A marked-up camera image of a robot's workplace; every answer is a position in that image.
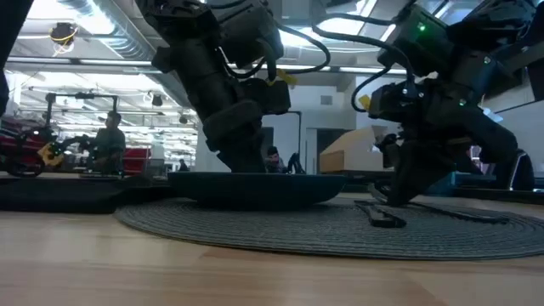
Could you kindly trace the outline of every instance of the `black bowl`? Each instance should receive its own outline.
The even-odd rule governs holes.
[[[225,209],[300,209],[330,200],[346,183],[337,175],[169,173],[180,196]]]

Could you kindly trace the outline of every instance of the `round woven mat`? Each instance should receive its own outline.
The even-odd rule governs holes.
[[[115,216],[137,229],[202,244],[270,252],[361,258],[476,260],[544,254],[544,221],[510,212],[448,207],[479,216],[507,217],[483,224],[423,208],[381,207],[407,225],[372,227],[351,204],[318,204],[303,211],[214,210],[184,199],[119,208]]]

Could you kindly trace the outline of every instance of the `wooden tabletop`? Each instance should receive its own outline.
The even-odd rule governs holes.
[[[434,201],[544,218],[544,207]],[[0,304],[542,306],[544,258],[436,263],[281,255],[170,241],[112,216],[0,212]]]

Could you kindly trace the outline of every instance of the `person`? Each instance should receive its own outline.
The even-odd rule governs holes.
[[[126,149],[125,134],[119,129],[121,115],[110,111],[105,121],[105,128],[96,134],[93,145],[94,162],[92,168],[102,173],[120,172],[122,155]]]
[[[187,172],[187,171],[189,171],[189,167],[187,167],[187,164],[185,164],[185,160],[180,159],[178,172]]]
[[[266,151],[267,157],[264,158],[266,172],[268,173],[287,173],[287,167],[280,157],[278,148],[271,146]]]

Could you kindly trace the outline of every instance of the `black cord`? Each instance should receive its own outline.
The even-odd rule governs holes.
[[[368,22],[368,23],[371,23],[373,25],[378,25],[378,26],[391,26],[395,22],[395,19],[392,19],[392,20],[380,20],[380,19],[377,19],[377,18],[363,17],[363,16],[347,14],[347,13],[331,13],[331,14],[326,15],[326,20],[329,20],[329,19],[332,19],[332,18],[340,18],[340,19]]]
[[[224,68],[227,70],[227,72],[231,76],[233,76],[235,78],[239,78],[239,79],[246,79],[246,78],[254,76],[259,70],[261,70],[264,63],[266,63],[266,59],[262,58],[261,61],[259,61],[258,64],[255,67],[253,67],[250,71],[244,72],[244,73],[238,73],[238,72],[234,71],[232,68],[229,67],[229,64],[227,63],[227,61],[225,60],[225,58],[224,58],[224,56],[222,54],[221,54],[221,56],[223,57]]]
[[[240,4],[243,4],[246,0],[237,0],[233,1],[231,3],[226,4],[216,4],[216,5],[210,5],[210,9],[231,9],[235,6],[238,6]]]
[[[337,17],[330,17],[330,15],[328,14],[320,22],[323,22],[325,20],[329,20],[329,19],[332,19],[332,18],[337,18]],[[369,44],[371,46],[376,46],[376,47],[379,47],[379,48],[386,49],[389,52],[397,54],[402,59],[401,64],[403,64],[403,66],[406,68],[406,82],[407,83],[412,83],[412,84],[414,83],[414,73],[413,73],[414,70],[413,70],[413,68],[411,66],[410,60],[408,59],[406,54],[404,52],[402,52],[399,48],[396,48],[395,46],[390,45],[390,44],[388,44],[386,42],[382,42],[379,39],[374,39],[374,38],[369,38],[369,37],[360,37],[360,36],[356,36],[356,35],[348,35],[348,34],[342,34],[342,33],[333,33],[333,32],[329,32],[329,31],[323,31],[314,22],[312,22],[312,31],[314,31],[316,34],[318,34],[318,35],[320,35],[322,37],[326,37],[326,38],[330,38],[330,39],[336,39],[336,40],[343,40],[343,41],[348,41],[348,42],[355,42],[355,43],[365,43],[365,44]]]
[[[273,82],[276,77],[276,65],[275,65],[275,52],[264,39],[259,38],[257,42],[261,44],[264,51],[264,58],[266,59],[267,72],[269,74],[269,82]]]
[[[383,75],[388,73],[390,70],[391,70],[391,67],[384,67],[381,71],[379,71],[378,73],[374,74],[373,76],[367,78],[361,84],[357,85],[357,87],[355,88],[355,90],[351,94],[351,107],[353,107],[354,110],[356,110],[358,112],[366,112],[365,109],[362,109],[357,105],[357,94],[359,93],[359,91],[364,86],[370,84],[372,81],[378,79],[379,77],[382,77]]]
[[[316,67],[312,67],[312,68],[308,68],[308,69],[289,70],[289,71],[286,71],[286,73],[295,75],[295,74],[302,74],[302,73],[317,72],[317,71],[320,71],[321,69],[323,69],[324,67],[326,67],[327,65],[329,65],[329,63],[331,62],[331,52],[329,51],[329,49],[322,42],[320,42],[318,40],[315,40],[312,37],[310,37],[310,36],[308,36],[308,35],[306,35],[306,34],[304,34],[302,32],[299,32],[299,31],[297,31],[295,29],[292,29],[292,28],[290,28],[288,26],[282,25],[278,21],[275,21],[275,26],[278,29],[280,29],[281,31],[284,31],[284,32],[292,34],[294,36],[306,39],[308,42],[312,43],[317,48],[321,49],[321,51],[323,51],[323,53],[325,54],[325,61],[323,63],[321,63],[320,65],[317,65]]]

